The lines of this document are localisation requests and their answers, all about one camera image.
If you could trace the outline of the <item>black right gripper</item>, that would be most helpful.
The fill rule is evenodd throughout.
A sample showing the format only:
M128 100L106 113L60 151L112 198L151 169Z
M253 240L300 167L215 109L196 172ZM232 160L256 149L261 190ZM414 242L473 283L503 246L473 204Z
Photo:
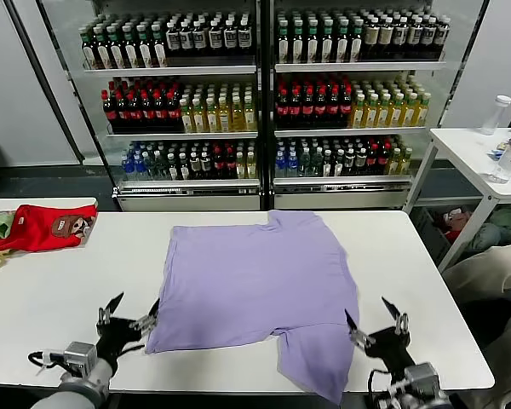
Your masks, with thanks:
M409 318L386 298L382 301L392 315L394 326L374 332L370 335L360 331L353 317L345 309L349 337L357 347L365 347L365 354L371 358L381 359L389 372L403 372L405 368L415 365L407 351L411 343Z

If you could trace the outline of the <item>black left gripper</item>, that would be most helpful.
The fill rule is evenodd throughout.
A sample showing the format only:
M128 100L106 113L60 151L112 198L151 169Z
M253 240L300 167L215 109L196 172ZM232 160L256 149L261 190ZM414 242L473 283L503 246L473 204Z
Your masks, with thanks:
M118 358L123 354L125 345L140 341L142 334L150 332L158 321L159 299L152 305L149 312L138 320L112 317L123 296L124 293L121 292L104 308L99 308L96 323L97 333L100 336L96 344L97 357L103 359L113 371L118 369Z

